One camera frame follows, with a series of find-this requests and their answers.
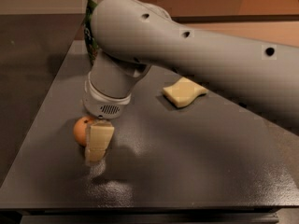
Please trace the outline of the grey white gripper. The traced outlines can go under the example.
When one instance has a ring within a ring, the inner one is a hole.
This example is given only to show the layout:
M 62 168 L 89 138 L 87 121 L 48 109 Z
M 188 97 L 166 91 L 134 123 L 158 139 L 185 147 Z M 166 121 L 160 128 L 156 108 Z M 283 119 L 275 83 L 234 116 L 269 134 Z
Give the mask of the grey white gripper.
M 125 98 L 111 98 L 98 91 L 88 74 L 84 83 L 83 105 L 87 112 L 98 120 L 86 128 L 85 161 L 92 165 L 102 160 L 114 134 L 114 126 L 107 119 L 116 119 L 130 103 L 131 95 Z

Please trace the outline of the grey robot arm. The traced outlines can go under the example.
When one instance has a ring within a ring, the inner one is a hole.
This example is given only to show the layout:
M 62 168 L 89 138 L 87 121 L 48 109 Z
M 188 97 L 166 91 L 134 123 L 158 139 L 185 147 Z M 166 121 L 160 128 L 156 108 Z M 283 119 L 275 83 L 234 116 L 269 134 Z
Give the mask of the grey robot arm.
M 83 104 L 99 119 L 119 117 L 134 85 L 156 65 L 284 129 L 299 130 L 296 47 L 189 28 L 138 0 L 103 0 L 93 11 L 91 30 L 99 51 Z

